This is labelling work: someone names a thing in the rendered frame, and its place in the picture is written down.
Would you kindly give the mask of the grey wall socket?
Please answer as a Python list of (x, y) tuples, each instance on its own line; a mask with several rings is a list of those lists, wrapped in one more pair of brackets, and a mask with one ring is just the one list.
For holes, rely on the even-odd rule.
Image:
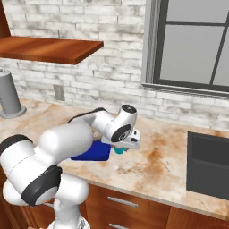
[(65, 101), (64, 88), (62, 85), (54, 85), (55, 99)]

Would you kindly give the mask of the grey framed window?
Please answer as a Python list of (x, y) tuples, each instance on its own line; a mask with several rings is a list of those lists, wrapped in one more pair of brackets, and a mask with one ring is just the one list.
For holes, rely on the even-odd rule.
[(142, 86), (229, 98), (229, 0), (146, 0)]

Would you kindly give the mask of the grey cylinder appliance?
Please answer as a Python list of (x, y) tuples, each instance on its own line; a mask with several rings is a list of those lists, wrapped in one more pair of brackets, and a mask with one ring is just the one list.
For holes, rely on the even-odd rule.
[(0, 68), (0, 116), (4, 119), (13, 119), (23, 115), (27, 109), (21, 105), (9, 71)]

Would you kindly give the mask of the wooden wall cupboard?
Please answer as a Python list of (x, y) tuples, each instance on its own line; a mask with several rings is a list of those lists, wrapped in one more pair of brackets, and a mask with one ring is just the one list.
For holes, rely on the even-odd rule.
[(4, 13), (3, 3), (2, 0), (0, 0), (0, 39), (10, 36), (11, 32), (9, 30), (8, 22)]

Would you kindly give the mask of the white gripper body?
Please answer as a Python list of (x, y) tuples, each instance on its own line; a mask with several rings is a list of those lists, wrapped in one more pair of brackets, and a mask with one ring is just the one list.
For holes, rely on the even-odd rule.
[(140, 148), (140, 135), (129, 135), (125, 140), (119, 142), (112, 142), (105, 136), (102, 137), (101, 141), (105, 144), (109, 144), (114, 148), (130, 148), (139, 149)]

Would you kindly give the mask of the wooden drawer front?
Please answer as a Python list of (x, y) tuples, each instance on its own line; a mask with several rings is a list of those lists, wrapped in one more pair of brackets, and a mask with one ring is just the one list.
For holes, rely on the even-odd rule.
[[(138, 204), (139, 207), (133, 208), (124, 204), (107, 200), (108, 196), (131, 201)], [(122, 211), (136, 218), (141, 218), (142, 216), (157, 216), (159, 218), (168, 218), (170, 212), (170, 207), (168, 205), (164, 205), (162, 203), (150, 201), (148, 199), (143, 199), (119, 191), (109, 190), (107, 188), (99, 187), (93, 184), (89, 186), (89, 196), (86, 202), (94, 205), (95, 207), (109, 208)]]
[(114, 229), (109, 223), (121, 225), (129, 229), (166, 229), (167, 218), (136, 218), (128, 213), (87, 205), (87, 214), (91, 229)]

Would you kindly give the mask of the blue tray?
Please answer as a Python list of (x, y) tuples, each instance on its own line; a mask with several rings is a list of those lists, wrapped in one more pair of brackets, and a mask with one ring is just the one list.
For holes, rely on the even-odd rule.
[(102, 143), (101, 140), (94, 140), (90, 149), (81, 155), (72, 157), (74, 161), (107, 161), (110, 155), (111, 146)]

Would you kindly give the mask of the dark grey sink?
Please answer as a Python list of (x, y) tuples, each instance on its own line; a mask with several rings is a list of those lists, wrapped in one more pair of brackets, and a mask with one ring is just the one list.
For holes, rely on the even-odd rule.
[(188, 132), (186, 190), (229, 200), (229, 138)]

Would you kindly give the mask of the wooden wall shelf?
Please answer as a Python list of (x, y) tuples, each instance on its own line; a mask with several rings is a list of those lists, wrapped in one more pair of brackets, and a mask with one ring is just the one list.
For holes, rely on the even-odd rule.
[(0, 57), (55, 64), (78, 64), (103, 46), (103, 41), (10, 36), (0, 39)]

